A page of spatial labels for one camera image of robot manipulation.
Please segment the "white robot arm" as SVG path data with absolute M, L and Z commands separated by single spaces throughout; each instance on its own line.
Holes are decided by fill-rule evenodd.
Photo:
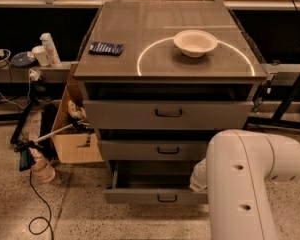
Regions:
M 225 130 L 210 140 L 190 188 L 207 192 L 211 240 L 278 240 L 265 182 L 298 179 L 298 141 Z

